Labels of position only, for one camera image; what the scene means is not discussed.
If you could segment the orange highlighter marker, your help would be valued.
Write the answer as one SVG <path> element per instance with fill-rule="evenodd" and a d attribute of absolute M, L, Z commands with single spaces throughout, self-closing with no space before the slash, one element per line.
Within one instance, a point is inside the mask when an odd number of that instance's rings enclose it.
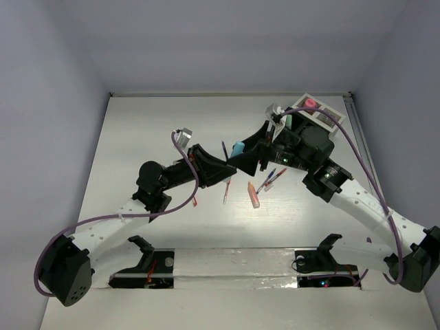
<path fill-rule="evenodd" d="M 256 189 L 255 189 L 254 185 L 250 181 L 247 184 L 247 192 L 250 197 L 252 207 L 255 209 L 259 208 L 260 207 L 259 197 L 256 193 Z"/>

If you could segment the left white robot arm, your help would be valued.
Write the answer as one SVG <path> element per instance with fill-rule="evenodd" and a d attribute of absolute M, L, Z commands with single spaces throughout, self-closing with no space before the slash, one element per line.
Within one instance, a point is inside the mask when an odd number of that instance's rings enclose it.
<path fill-rule="evenodd" d="M 131 233 L 160 216 L 177 212 L 200 188 L 218 184 L 237 172 L 235 166 L 198 144 L 189 152 L 177 150 L 182 158 L 171 166 L 154 161 L 141 165 L 137 190 L 123 209 L 80 221 L 79 226 L 88 225 L 89 229 L 75 232 L 72 225 L 49 240 L 34 268 L 38 293 L 55 297 L 66 307 L 77 303 L 89 291 L 101 255 L 124 241 L 138 245 L 128 257 L 133 269 L 143 272 L 152 268 L 153 247 L 140 237 L 131 237 Z"/>

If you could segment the green highlighter marker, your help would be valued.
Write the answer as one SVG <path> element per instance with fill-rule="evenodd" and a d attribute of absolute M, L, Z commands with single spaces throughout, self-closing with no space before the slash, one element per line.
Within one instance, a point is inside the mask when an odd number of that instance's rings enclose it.
<path fill-rule="evenodd" d="M 285 123 L 285 126 L 286 126 L 288 129 L 291 129 L 291 128 L 292 128 L 292 116 L 291 116 L 291 115 L 286 115 L 285 117 L 286 117 L 286 123 Z"/>

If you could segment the blue highlighter marker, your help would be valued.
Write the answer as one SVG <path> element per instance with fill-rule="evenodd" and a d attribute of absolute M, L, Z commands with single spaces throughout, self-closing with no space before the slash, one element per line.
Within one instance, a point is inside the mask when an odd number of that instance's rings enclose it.
<path fill-rule="evenodd" d="M 230 158 L 236 157 L 237 155 L 242 154 L 245 148 L 245 144 L 241 141 L 237 141 L 232 147 L 232 152 L 230 154 Z"/>

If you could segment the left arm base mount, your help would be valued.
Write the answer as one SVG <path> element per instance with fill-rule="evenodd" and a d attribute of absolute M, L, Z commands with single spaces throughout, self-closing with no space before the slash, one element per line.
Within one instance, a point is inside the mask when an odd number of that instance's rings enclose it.
<path fill-rule="evenodd" d="M 174 250 L 156 250 L 139 235 L 128 238 L 142 253 L 134 267 L 122 269 L 109 278 L 113 289 L 172 289 L 174 288 Z"/>

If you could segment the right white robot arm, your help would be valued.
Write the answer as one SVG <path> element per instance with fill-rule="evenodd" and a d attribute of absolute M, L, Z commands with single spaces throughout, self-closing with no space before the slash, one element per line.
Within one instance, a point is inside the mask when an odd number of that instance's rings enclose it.
<path fill-rule="evenodd" d="M 421 292 L 439 267 L 439 228 L 426 229 L 383 206 L 330 159 L 334 148 L 320 126 L 302 124 L 279 134 L 269 123 L 234 144 L 229 164 L 248 175 L 265 170 L 270 162 L 306 171 L 303 184 L 315 196 L 359 221 L 382 244 L 349 243 L 341 234 L 329 234 L 314 250 L 300 252 L 298 272 L 332 272 L 356 265 L 390 276 L 410 292 Z"/>

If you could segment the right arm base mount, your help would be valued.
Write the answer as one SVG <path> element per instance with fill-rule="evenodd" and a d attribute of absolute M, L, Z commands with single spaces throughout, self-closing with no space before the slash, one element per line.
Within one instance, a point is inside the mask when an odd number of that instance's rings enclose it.
<path fill-rule="evenodd" d="M 318 247 L 295 252 L 291 268 L 297 273 L 299 288 L 361 288 L 358 267 L 339 264 L 330 254 L 334 243 L 341 238 L 341 234 L 330 234 Z"/>

